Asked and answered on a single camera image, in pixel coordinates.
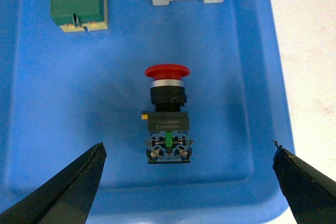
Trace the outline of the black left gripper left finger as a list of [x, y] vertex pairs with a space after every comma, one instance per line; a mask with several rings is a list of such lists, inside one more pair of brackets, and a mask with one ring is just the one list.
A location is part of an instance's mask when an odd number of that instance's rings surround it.
[[1, 223], [86, 223], [107, 154], [98, 143], [1, 213]]

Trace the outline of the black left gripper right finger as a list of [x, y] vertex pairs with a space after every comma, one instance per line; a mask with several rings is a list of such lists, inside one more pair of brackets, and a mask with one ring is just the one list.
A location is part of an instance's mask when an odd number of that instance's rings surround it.
[[282, 145], [272, 168], [296, 223], [335, 223], [335, 181]]

